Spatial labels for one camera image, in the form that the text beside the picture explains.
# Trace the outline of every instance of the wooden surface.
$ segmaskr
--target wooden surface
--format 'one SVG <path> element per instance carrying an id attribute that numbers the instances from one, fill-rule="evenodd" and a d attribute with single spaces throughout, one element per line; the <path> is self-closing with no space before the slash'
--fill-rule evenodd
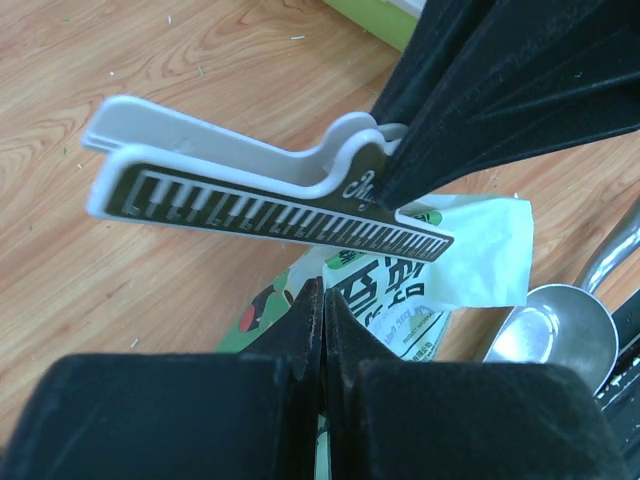
<path id="1" fill-rule="evenodd" d="M 130 352 L 136 339 L 136 352 L 211 351 L 303 250 L 89 218 L 102 157 L 79 137 L 105 97 L 143 96 L 301 149 L 367 110 L 397 59 L 319 0 L 0 2 L 0 444 L 57 358 Z M 443 190 L 532 200 L 532 284 L 571 282 L 640 191 L 639 150 L 629 135 Z M 635 255 L 607 281 L 610 308 L 639 270 Z M 440 358 L 469 358 L 503 314 L 456 313 Z"/>

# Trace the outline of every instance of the metal ladle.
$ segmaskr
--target metal ladle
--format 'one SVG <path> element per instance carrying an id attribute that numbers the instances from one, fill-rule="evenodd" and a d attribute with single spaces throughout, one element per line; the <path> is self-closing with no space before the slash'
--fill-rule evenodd
<path id="1" fill-rule="evenodd" d="M 600 244 L 574 285 L 535 288 L 514 308 L 483 362 L 555 363 L 576 371 L 597 392 L 618 356 L 611 314 L 594 295 L 640 244 L 640 197 Z"/>

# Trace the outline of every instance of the spoon handle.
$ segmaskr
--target spoon handle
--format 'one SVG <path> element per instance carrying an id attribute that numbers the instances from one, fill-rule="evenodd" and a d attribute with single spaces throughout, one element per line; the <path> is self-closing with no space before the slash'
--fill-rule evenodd
<path id="1" fill-rule="evenodd" d="M 640 245 L 640 196 L 604 239 L 584 267 L 576 286 L 594 294 L 604 279 Z"/>

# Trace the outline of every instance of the wooden table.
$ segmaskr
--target wooden table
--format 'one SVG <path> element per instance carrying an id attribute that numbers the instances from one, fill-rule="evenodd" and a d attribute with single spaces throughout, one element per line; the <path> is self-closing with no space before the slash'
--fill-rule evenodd
<path id="1" fill-rule="evenodd" d="M 399 54 L 319 0 L 4 0 L 0 19 L 2 444 L 59 357 L 211 351 L 303 251 L 89 218 L 102 157 L 79 138 L 105 97 L 146 97 L 302 149 L 343 113 L 368 110 Z M 640 190 L 639 149 L 628 135 L 443 191 L 531 199 L 532 284 L 571 282 Z M 635 255 L 607 281 L 610 308 L 638 287 L 639 269 Z M 440 358 L 468 358 L 501 315 L 456 313 Z"/>

